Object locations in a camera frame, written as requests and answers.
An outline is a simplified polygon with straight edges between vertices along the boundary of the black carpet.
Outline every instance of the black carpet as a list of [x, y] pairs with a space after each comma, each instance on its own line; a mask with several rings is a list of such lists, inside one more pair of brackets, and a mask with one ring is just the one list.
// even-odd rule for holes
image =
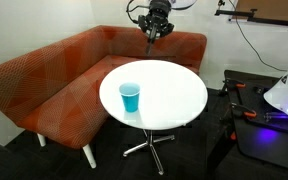
[[[148, 147], [123, 157], [125, 150], [146, 138], [142, 130], [109, 118], [90, 143], [95, 169], [90, 168], [82, 150], [50, 140], [41, 148], [36, 134], [24, 131], [5, 148], [0, 146], [0, 179], [206, 179], [207, 155], [219, 136], [219, 118], [228, 103], [216, 90], [208, 92], [208, 105], [200, 117], [186, 126], [155, 132], [156, 136], [175, 135], [174, 141], [155, 144], [163, 176], [158, 174]], [[212, 178], [288, 179], [288, 169], [245, 157], [235, 146]]]

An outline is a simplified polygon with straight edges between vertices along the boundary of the patterned upholstery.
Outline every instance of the patterned upholstery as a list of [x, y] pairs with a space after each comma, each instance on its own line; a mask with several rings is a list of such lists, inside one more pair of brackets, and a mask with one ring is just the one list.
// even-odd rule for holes
[[145, 56], [136, 28], [97, 26], [0, 65], [0, 110], [17, 126], [72, 148], [88, 144], [107, 112], [99, 86], [112, 69], [135, 60], [161, 59], [198, 73], [206, 37], [173, 32]]

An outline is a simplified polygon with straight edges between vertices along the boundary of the black cable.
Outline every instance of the black cable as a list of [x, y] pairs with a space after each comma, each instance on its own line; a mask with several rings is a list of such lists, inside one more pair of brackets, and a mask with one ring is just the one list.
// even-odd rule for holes
[[[229, 0], [229, 1], [230, 1], [230, 3], [231, 3], [232, 6], [233, 6], [234, 11], [236, 11], [236, 7], [235, 7], [235, 5], [232, 3], [231, 0]], [[266, 65], [266, 66], [268, 66], [268, 67], [270, 67], [270, 68], [273, 68], [273, 69], [275, 69], [275, 70], [278, 70], [278, 71], [287, 71], [287, 70], [284, 70], [284, 69], [278, 69], [278, 68], [276, 68], [276, 67], [274, 67], [274, 66], [271, 66], [271, 65], [269, 65], [269, 64], [266, 64], [266, 63], [262, 60], [260, 54], [256, 51], [256, 49], [253, 47], [253, 45], [252, 45], [252, 44], [248, 41], [248, 39], [245, 37], [245, 35], [244, 35], [244, 33], [243, 33], [243, 30], [242, 30], [240, 24], [238, 23], [237, 16], [235, 16], [235, 20], [236, 20], [236, 24], [237, 24], [238, 28], [240, 29], [240, 31], [241, 31], [241, 33], [242, 33], [244, 39], [245, 39], [246, 42], [251, 46], [251, 48], [252, 48], [252, 49], [254, 50], [254, 52], [257, 54], [257, 57], [259, 58], [259, 60], [260, 60], [264, 65]]]
[[148, 6], [138, 5], [138, 6], [136, 6], [135, 8], [129, 10], [128, 12], [133, 12], [135, 9], [137, 9], [137, 8], [139, 8], [139, 7], [141, 7], [141, 8], [147, 8], [147, 9], [149, 8]]
[[129, 7], [130, 7], [130, 4], [133, 2], [134, 0], [130, 0], [126, 6], [126, 12], [127, 12], [127, 15], [128, 17], [130, 18], [130, 20], [134, 23], [134, 24], [138, 24], [138, 21], [132, 19], [131, 15], [130, 15], [130, 10], [129, 10]]

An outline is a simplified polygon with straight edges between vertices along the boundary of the blue cup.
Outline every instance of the blue cup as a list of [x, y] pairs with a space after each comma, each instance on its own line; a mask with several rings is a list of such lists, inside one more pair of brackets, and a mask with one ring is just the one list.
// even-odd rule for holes
[[125, 110], [135, 112], [138, 109], [138, 99], [140, 95], [140, 86], [136, 83], [124, 83], [119, 88]]

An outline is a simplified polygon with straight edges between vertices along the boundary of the table base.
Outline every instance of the table base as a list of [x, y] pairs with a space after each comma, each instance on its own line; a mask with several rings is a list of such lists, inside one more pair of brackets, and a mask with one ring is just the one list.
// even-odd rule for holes
[[134, 152], [134, 151], [137, 151], [137, 150], [139, 150], [139, 149], [142, 149], [142, 148], [144, 148], [144, 147], [146, 147], [146, 146], [149, 145], [149, 146], [150, 146], [150, 149], [151, 149], [151, 151], [152, 151], [153, 157], [154, 157], [154, 159], [155, 159], [157, 168], [158, 168], [158, 173], [159, 173], [160, 175], [163, 175], [163, 174], [164, 174], [163, 166], [162, 166], [162, 164], [161, 164], [161, 162], [160, 162], [160, 159], [159, 159], [158, 156], [157, 156], [157, 153], [156, 153], [156, 151], [155, 151], [155, 148], [154, 148], [154, 146], [153, 146], [153, 143], [158, 143], [158, 142], [165, 141], [165, 140], [174, 140], [174, 139], [175, 139], [175, 136], [174, 136], [174, 135], [170, 135], [170, 136], [165, 136], [165, 137], [161, 137], [161, 138], [158, 138], [158, 139], [153, 140], [153, 131], [152, 131], [152, 130], [148, 130], [148, 134], [146, 134], [146, 131], [145, 131], [145, 130], [143, 130], [143, 131], [144, 131], [145, 136], [147, 137], [147, 141], [146, 141], [145, 143], [143, 143], [143, 144], [140, 144], [140, 145], [138, 145], [138, 146], [135, 146], [135, 147], [133, 147], [133, 148], [125, 151], [125, 152], [123, 153], [123, 156], [124, 156], [124, 157], [127, 157], [128, 154], [130, 154], [130, 153], [132, 153], [132, 152]]

